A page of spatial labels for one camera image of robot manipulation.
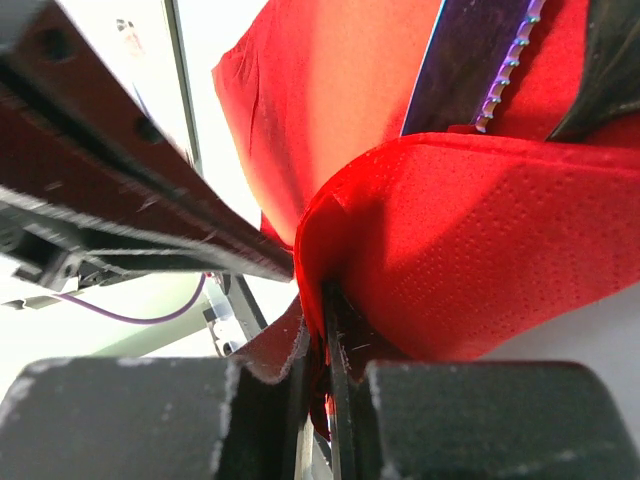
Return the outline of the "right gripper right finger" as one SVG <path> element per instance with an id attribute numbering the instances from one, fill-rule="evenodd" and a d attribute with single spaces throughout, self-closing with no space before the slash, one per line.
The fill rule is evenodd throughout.
<path id="1" fill-rule="evenodd" d="M 424 363 L 322 289 L 338 479 L 635 479 L 608 389 L 571 362 Z"/>

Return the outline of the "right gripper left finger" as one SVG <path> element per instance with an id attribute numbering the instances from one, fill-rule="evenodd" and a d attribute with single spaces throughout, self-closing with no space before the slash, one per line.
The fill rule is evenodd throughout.
<path id="1" fill-rule="evenodd" d="M 300 304 L 226 358 L 28 365 L 1 404 L 5 479 L 307 479 Z"/>

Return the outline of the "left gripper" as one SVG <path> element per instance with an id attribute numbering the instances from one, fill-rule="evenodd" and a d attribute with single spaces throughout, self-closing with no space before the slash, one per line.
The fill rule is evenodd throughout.
<path id="1" fill-rule="evenodd" d="M 1 5 L 1 253 L 55 292 L 166 272 L 293 276 L 291 255 L 214 193 L 57 1 Z"/>

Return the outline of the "red paper napkin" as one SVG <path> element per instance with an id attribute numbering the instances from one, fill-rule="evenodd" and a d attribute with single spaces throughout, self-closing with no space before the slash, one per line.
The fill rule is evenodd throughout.
<path id="1" fill-rule="evenodd" d="M 403 136 L 442 2 L 269 1 L 212 72 L 266 233 L 294 258 L 322 435 L 325 283 L 406 355 L 460 361 L 639 280 L 639 111 L 549 139 L 591 1 L 542 1 L 484 133 Z"/>

